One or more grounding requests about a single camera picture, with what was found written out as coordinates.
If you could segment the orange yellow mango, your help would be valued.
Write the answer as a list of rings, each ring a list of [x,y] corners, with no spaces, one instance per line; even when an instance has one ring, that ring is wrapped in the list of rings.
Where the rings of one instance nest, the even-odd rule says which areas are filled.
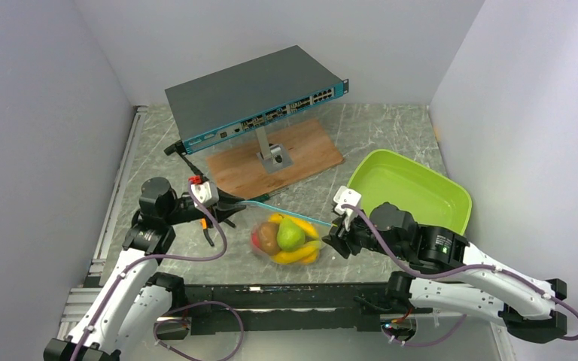
[[[302,258],[299,261],[299,264],[301,265],[309,265],[314,263],[318,257],[319,257],[320,251],[319,250],[315,250],[314,252],[310,253],[308,256]]]

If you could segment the yellow banana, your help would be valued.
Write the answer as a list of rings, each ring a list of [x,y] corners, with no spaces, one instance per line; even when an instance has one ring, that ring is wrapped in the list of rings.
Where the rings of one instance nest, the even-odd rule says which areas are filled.
[[[274,213],[271,214],[267,220],[271,223],[279,224],[284,219],[291,220],[296,226],[302,229],[307,238],[319,239],[321,237],[318,230],[310,222],[298,217],[288,214]]]
[[[289,264],[299,264],[299,261],[308,256],[310,253],[314,252],[315,250],[321,251],[324,244],[322,241],[314,240],[305,243],[302,247],[298,248],[295,251],[280,251],[274,256],[271,256],[271,259],[282,265],[289,265]]]

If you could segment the green pear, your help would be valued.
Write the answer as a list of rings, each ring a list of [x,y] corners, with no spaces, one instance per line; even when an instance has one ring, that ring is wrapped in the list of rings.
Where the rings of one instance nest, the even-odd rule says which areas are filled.
[[[291,220],[284,219],[279,223],[277,242],[283,251],[295,251],[306,243],[306,235]]]

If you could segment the red apple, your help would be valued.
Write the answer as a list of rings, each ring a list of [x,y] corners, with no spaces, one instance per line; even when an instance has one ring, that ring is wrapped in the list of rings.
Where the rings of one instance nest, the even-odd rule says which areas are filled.
[[[257,232],[257,231],[253,231],[253,232],[251,233],[251,244],[252,244],[252,247],[253,247],[254,251],[256,251],[256,252],[260,252],[260,251],[261,251],[261,249],[260,249],[260,240],[259,240],[258,232]]]

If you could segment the brown kiwi fruit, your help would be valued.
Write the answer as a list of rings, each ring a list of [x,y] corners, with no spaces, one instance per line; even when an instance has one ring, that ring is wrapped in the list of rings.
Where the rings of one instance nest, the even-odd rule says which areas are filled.
[[[261,223],[258,227],[259,248],[266,254],[274,256],[281,251],[277,242],[279,225],[272,222]]]

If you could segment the clear zip top bag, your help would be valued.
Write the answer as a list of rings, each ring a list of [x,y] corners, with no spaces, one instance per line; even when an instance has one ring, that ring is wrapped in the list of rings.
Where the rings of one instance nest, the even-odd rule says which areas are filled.
[[[318,261],[331,224],[256,201],[243,201],[252,252],[277,265],[303,266]]]

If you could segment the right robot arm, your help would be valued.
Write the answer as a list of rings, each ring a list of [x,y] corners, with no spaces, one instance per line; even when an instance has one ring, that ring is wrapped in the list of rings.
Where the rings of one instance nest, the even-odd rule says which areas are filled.
[[[564,306],[567,285],[524,275],[488,256],[463,235],[417,222],[389,202],[365,214],[344,198],[324,242],[344,258],[362,250],[388,256],[398,267],[385,291],[394,312],[446,309],[503,326],[523,341],[572,340]]]

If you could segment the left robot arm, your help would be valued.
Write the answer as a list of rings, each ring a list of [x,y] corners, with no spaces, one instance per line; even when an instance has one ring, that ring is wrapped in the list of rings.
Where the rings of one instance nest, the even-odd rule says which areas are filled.
[[[187,306],[184,280],[157,269],[175,240],[177,224],[221,222],[245,209],[244,200],[220,190],[205,176],[193,176],[177,194],[164,177],[141,185],[114,270],[77,325],[62,339],[51,339],[44,360],[119,360],[158,317],[175,316]]]

